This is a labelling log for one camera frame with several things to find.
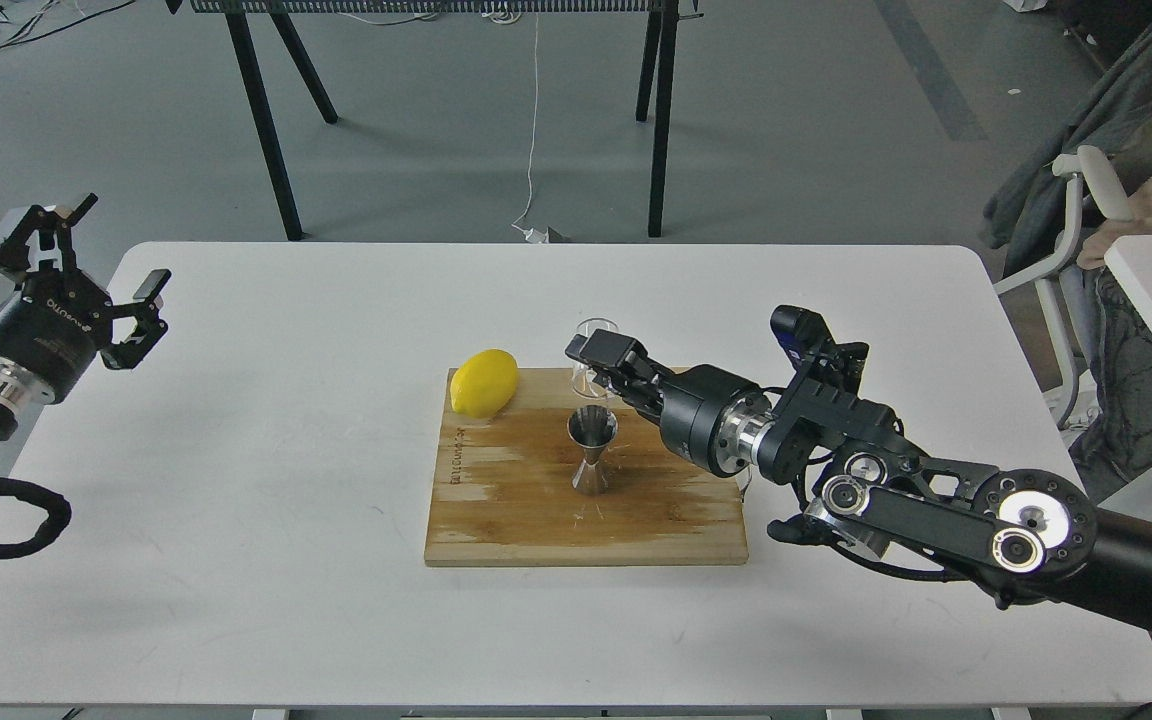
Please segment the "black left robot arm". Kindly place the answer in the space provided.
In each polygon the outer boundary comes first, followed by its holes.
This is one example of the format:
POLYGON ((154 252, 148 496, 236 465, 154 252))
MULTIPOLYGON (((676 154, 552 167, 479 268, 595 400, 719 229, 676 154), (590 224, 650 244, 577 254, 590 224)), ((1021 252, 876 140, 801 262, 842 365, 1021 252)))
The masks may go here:
MULTIPOLYGON (((0 275, 14 285, 0 306, 0 441, 31 404, 59 404, 92 361, 128 370, 165 336, 160 293, 169 270, 147 273, 128 304, 114 304, 103 286, 78 268, 73 228, 96 204, 88 195, 74 209, 32 205, 0 223, 0 275)), ((26 480, 0 477, 0 497, 46 511, 36 533, 0 544, 0 560, 32 555, 70 523, 70 503, 26 480)))

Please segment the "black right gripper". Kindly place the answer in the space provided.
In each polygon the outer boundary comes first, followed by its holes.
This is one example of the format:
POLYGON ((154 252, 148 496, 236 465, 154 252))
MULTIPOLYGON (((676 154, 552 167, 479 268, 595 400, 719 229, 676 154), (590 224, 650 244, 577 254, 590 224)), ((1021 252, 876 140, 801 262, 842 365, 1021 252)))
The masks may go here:
POLYGON ((753 460, 753 438, 771 414, 758 384, 708 364, 675 373, 635 338, 609 331, 575 334, 564 354, 594 369, 596 382, 659 425, 668 450, 691 464, 733 477, 753 460))

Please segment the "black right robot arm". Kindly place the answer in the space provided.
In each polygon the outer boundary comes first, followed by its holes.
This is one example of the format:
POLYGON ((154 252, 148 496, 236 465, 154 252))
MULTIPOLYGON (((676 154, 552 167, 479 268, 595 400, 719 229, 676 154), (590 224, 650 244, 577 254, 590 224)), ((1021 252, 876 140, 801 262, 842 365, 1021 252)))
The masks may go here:
POLYGON ((867 344, 838 343, 805 306, 776 306, 771 331, 795 372, 780 388, 712 365, 675 372, 605 329, 566 353, 673 454, 794 488, 799 511, 768 525, 774 541, 827 546, 890 577, 965 579, 1000 609, 1070 602, 1152 632, 1152 521, 1098 509, 1052 471, 933 457, 890 407, 858 396, 867 344))

